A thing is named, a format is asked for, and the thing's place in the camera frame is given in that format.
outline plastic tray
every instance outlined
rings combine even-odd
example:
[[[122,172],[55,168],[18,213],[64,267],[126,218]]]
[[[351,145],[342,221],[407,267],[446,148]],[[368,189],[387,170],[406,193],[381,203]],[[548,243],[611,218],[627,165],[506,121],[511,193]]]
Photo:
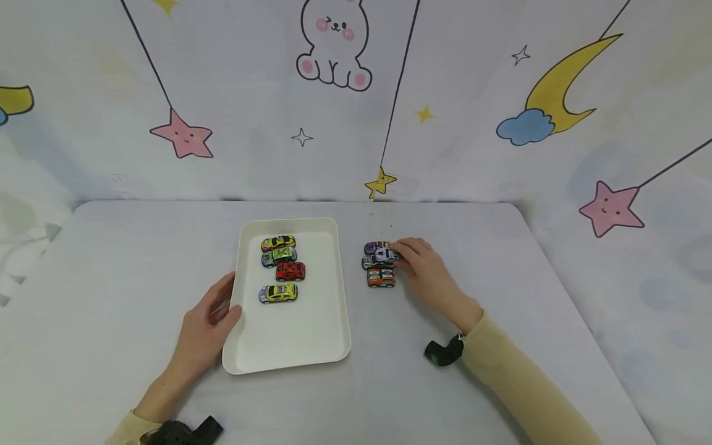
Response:
[[[260,303],[262,286],[280,284],[276,268],[263,267],[265,238],[291,234],[297,261],[306,266],[297,300]],[[344,278],[336,221],[331,218],[252,221],[240,232],[232,304],[243,307],[242,319],[223,348],[223,367],[231,374],[337,362],[351,351]]]

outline sleeve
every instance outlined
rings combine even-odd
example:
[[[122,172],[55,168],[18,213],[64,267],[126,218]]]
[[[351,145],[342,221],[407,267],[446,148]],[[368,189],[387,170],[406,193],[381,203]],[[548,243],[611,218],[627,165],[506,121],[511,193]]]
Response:
[[[160,427],[161,424],[141,419],[130,411],[121,419],[116,431],[106,439],[104,445],[140,445],[144,435],[154,433]]]
[[[497,394],[535,445],[601,443],[581,413],[487,313],[464,344],[465,365]]]

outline black strap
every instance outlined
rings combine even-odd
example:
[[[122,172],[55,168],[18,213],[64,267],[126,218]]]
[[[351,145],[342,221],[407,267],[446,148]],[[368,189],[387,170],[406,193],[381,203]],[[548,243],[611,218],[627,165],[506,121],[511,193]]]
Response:
[[[465,348],[465,344],[462,341],[464,338],[462,334],[458,333],[452,337],[446,347],[436,342],[430,342],[425,348],[425,357],[436,366],[452,365],[462,357],[462,351]]]
[[[205,419],[195,431],[183,422],[171,420],[151,435],[148,445],[212,445],[222,431],[223,427],[213,416]]]

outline pink star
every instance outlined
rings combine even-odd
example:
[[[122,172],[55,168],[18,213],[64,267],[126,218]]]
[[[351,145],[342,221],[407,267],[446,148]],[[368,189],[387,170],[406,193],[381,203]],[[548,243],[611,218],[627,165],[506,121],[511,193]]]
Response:
[[[151,133],[173,142],[173,148],[176,151],[178,159],[188,155],[213,157],[213,154],[210,153],[210,150],[205,145],[205,141],[213,134],[212,130],[203,127],[189,126],[172,108],[171,123],[162,127],[156,127],[151,130]]]
[[[614,192],[603,181],[596,183],[596,197],[579,209],[583,216],[591,220],[593,233],[598,238],[615,226],[645,227],[643,221],[630,209],[639,187]]]

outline orange toy car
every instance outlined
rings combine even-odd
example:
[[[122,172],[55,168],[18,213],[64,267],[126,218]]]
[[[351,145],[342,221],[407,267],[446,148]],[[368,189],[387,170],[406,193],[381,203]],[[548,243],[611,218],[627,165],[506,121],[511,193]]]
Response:
[[[396,277],[391,269],[369,269],[366,278],[372,288],[392,288],[396,285]]]

